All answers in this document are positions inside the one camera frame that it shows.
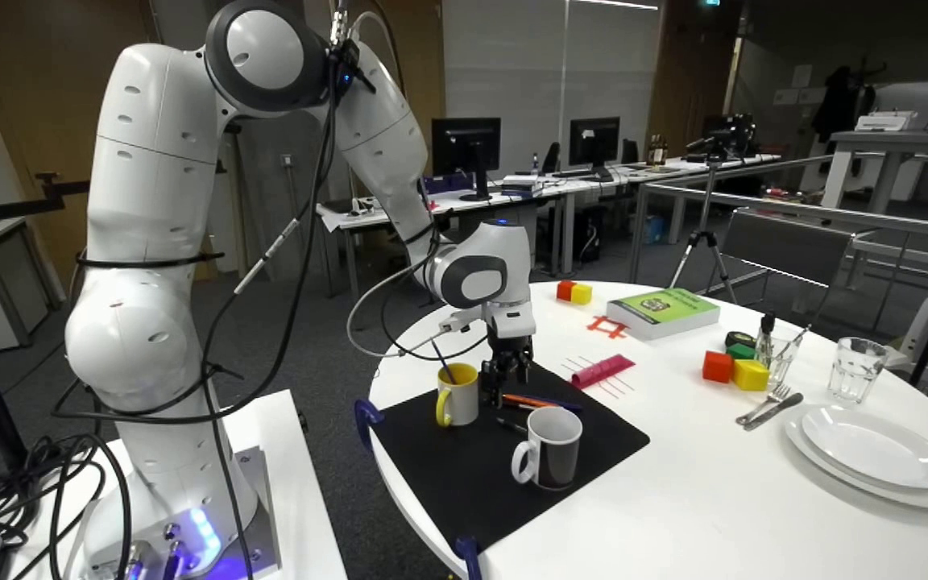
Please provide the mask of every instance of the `computer monitor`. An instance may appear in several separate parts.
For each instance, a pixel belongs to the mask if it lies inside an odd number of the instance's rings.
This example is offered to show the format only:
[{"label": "computer monitor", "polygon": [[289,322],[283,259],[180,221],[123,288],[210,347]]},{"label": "computer monitor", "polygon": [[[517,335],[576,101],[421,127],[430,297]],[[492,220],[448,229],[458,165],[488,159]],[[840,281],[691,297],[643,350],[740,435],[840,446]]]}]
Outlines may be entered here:
[{"label": "computer monitor", "polygon": [[431,119],[431,172],[468,172],[474,196],[490,196],[488,172],[500,168],[500,119]]},{"label": "computer monitor", "polygon": [[605,161],[618,159],[618,115],[605,119],[575,119],[566,165],[594,165],[599,172]]}]

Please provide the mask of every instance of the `plate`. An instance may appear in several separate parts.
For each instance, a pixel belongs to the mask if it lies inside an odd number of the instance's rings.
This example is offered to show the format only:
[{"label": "plate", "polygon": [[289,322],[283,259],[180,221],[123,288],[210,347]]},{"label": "plate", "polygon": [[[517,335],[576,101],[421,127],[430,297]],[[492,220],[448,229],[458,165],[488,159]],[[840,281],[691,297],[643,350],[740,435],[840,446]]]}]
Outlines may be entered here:
[{"label": "plate", "polygon": [[917,433],[838,405],[806,410],[798,428],[849,469],[890,487],[928,490],[928,440]]},{"label": "plate", "polygon": [[886,483],[877,483],[871,478],[861,478],[857,469],[849,469],[846,463],[834,463],[830,461],[806,435],[802,435],[802,426],[798,418],[806,415],[808,410],[798,410],[793,413],[788,423],[782,423],[782,435],[791,439],[791,446],[808,461],[816,463],[820,469],[846,481],[849,487],[854,490],[864,490],[871,495],[882,495],[890,504],[898,504],[898,506],[917,506],[917,508],[928,508],[928,490],[898,490],[898,487],[886,487]]}]

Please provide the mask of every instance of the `yellow cup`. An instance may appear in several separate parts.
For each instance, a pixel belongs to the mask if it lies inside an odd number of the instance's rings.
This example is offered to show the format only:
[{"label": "yellow cup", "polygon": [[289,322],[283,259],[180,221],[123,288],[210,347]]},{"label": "yellow cup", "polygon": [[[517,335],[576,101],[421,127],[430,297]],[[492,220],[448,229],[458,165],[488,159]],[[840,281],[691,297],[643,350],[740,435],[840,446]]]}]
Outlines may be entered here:
[{"label": "yellow cup", "polygon": [[472,426],[480,413],[478,368],[446,364],[439,371],[435,426]]}]

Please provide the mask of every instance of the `glass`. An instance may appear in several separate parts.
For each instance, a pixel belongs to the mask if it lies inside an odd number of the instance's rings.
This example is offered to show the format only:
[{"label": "glass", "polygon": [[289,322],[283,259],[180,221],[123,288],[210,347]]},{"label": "glass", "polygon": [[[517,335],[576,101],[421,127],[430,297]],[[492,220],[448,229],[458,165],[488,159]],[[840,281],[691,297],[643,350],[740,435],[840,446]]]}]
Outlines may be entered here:
[{"label": "glass", "polygon": [[861,405],[886,368],[886,347],[867,337],[840,337],[838,362],[830,377],[830,393]]}]

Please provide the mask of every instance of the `black mat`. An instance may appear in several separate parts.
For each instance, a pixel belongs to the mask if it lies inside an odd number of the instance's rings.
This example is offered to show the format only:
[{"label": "black mat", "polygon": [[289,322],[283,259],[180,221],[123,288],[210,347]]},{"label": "black mat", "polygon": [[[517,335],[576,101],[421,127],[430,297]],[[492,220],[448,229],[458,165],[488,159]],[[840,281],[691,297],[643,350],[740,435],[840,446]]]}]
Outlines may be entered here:
[{"label": "black mat", "polygon": [[384,418],[375,426],[403,481],[448,542],[478,542],[488,550],[650,440],[584,389],[541,368],[538,375],[541,380],[527,388],[529,396],[563,404],[584,418],[579,468],[575,487],[561,494],[531,483],[520,487],[508,478],[508,454],[527,439],[520,433],[527,428],[527,410],[490,405],[468,428],[435,428],[435,393],[427,393],[384,410]]}]

